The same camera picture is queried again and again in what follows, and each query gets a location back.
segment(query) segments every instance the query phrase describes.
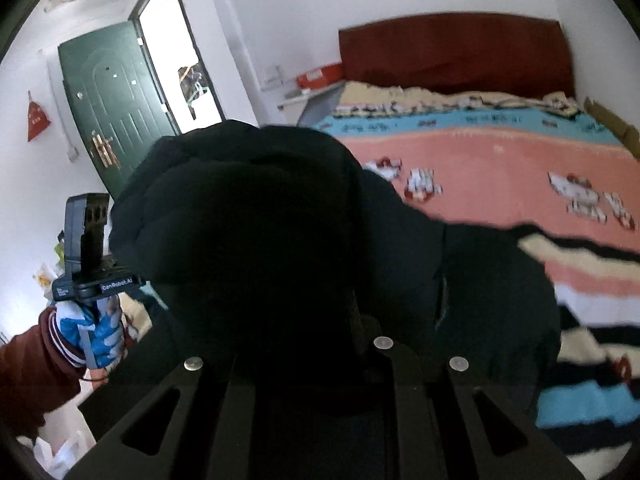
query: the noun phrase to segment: wall switch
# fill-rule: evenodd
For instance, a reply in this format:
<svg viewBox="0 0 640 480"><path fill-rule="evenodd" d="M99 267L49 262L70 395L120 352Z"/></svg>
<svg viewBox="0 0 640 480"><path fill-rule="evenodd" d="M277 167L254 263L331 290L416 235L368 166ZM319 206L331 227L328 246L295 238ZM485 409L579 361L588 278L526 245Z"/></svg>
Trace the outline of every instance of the wall switch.
<svg viewBox="0 0 640 480"><path fill-rule="evenodd" d="M260 90L271 90L283 84L282 67L280 65L270 65L262 70Z"/></svg>

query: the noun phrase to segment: door frame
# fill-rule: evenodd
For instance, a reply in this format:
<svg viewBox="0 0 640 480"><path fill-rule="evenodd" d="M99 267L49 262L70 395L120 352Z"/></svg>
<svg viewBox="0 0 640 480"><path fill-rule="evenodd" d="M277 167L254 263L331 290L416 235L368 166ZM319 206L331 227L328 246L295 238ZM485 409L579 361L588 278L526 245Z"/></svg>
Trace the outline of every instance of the door frame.
<svg viewBox="0 0 640 480"><path fill-rule="evenodd" d="M181 131L180 128L178 127L178 123L174 118L174 113L171 110L171 106L169 104L169 101L167 100L166 96L164 95L164 89L162 88L162 85L160 84L160 79L158 78L158 74L156 73L156 67L153 64L153 60L151 58L151 54L149 52L148 46L146 46L146 38L145 38L145 33L144 30L142 29L142 24L140 23L140 15L142 14L142 12L146 9L146 6L148 5L149 1L151 0L138 0L136 5L133 7L133 10L131 11L131 14L129 15L129 21L133 22L133 25L136 29L136 32L138 34L139 38L142 38L142 45L140 45L140 49L142 50L142 54L145 57L145 61L146 61L146 65L149 68L149 72L151 72L151 77L154 80L154 84L156 85L156 88L158 89L158 93L162 99L162 101L164 102L164 105L166 106L167 110L168 110L168 116L169 116L169 120L171 123L171 126L174 128L176 135L180 135ZM198 56L198 59L200 60L200 65L202 67L202 71L204 72L205 77L207 78L207 81L209 81L210 87L209 87L209 91L211 92L211 95L213 96L213 101L216 104L216 108L218 109L218 113L220 114L220 120L224 121L225 120L225 115L224 112L222 111L222 106L220 106L220 101L218 99L218 95L216 93L216 89L213 86L213 81L209 76L209 72L207 72L207 67L205 67L204 62L202 60L202 56L200 55L200 50L198 49L198 44L196 43L195 37L193 35L193 31L191 30L191 24L189 23L189 19L187 18L187 13L184 10L184 4L182 3L182 0L178 0L178 3L180 5L180 10L182 11L182 17L184 19L184 23L187 26L187 30L189 31L189 36L191 38L191 43L193 44L193 48L196 51L196 55Z"/></svg>

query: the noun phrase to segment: plastic bag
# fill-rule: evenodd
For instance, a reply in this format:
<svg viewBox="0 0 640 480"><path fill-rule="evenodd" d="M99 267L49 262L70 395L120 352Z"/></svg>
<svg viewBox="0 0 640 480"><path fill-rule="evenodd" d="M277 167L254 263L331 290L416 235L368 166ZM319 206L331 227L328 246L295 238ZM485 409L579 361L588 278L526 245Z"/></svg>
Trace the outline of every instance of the plastic bag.
<svg viewBox="0 0 640 480"><path fill-rule="evenodd" d="M55 456L51 446L40 437L36 439L33 454L44 471L56 480L62 480L69 470L89 451L86 438L81 431L68 439Z"/></svg>

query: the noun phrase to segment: gloved hand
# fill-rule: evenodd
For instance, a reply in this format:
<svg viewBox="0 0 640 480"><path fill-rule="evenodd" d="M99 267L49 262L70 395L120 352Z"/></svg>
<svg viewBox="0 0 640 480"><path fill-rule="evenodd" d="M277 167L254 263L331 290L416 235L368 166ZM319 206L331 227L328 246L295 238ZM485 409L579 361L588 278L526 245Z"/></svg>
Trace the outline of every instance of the gloved hand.
<svg viewBox="0 0 640 480"><path fill-rule="evenodd" d="M97 302L100 319L93 319L87 308L71 301L56 305L49 321L52 339L60 353L73 366L85 366L84 351L80 345L79 327L90 329L89 339L97 368L105 368L122 358L124 352L124 330L122 310L117 296Z"/></svg>

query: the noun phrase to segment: person's arm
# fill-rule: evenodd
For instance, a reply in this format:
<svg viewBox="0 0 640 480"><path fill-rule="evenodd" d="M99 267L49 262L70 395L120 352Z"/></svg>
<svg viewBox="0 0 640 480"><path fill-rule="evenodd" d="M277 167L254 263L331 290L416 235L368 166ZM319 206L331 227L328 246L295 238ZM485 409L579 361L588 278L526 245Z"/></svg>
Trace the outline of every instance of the person's arm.
<svg viewBox="0 0 640 480"><path fill-rule="evenodd" d="M46 309L36 326L0 347L0 412L15 435L35 438L44 414L80 392L84 364L73 365L58 349L53 315Z"/></svg>
<svg viewBox="0 0 640 480"><path fill-rule="evenodd" d="M44 414L80 392L86 370L79 327L91 327L98 368L117 364L124 352L122 310L117 296L97 302L100 319L73 302L47 308L40 320L0 348L0 416L15 436L34 438Z"/></svg>

